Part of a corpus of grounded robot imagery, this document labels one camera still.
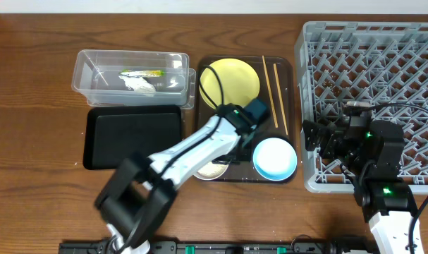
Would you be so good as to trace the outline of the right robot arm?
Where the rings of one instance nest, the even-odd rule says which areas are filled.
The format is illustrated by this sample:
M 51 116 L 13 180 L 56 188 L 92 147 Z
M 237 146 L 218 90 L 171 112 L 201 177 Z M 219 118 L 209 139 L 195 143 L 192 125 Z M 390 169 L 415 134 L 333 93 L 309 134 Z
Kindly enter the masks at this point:
M 356 114 L 343 127 L 305 120 L 305 148 L 323 159 L 338 159 L 353 173 L 353 195 L 380 253 L 423 253 L 419 209 L 409 185 L 399 177 L 405 147 L 401 126 Z

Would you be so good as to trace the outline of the white tissue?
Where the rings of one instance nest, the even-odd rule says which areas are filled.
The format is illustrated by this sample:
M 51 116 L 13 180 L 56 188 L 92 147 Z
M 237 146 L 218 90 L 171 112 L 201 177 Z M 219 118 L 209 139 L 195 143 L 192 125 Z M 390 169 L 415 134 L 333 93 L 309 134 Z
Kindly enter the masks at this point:
M 155 93 L 156 88 L 151 83 L 148 83 L 143 77 L 134 77 L 129 78 L 125 76 L 121 76 L 125 83 L 125 86 L 134 92 L 138 93 Z

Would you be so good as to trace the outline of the green snack wrapper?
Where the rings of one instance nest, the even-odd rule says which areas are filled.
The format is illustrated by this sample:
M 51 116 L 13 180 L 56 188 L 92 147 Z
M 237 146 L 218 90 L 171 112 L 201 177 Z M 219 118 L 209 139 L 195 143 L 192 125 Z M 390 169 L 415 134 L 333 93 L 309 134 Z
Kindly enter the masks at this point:
M 143 71 L 132 71 L 132 70 L 123 70 L 119 73 L 120 76 L 125 76 L 129 78 L 134 77 L 143 77 L 143 78 L 158 78 L 165 75 L 163 70 L 143 70 Z

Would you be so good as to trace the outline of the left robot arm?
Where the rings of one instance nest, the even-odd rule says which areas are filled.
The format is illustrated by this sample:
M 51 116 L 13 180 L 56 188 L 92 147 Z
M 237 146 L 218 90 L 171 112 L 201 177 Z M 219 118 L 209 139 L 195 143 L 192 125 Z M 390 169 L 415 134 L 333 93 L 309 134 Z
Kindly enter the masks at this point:
M 211 161 L 247 145 L 268 118 L 259 99 L 245 107 L 220 104 L 203 127 L 173 147 L 124 159 L 94 202 L 112 234 L 106 252 L 147 253 L 178 189 Z

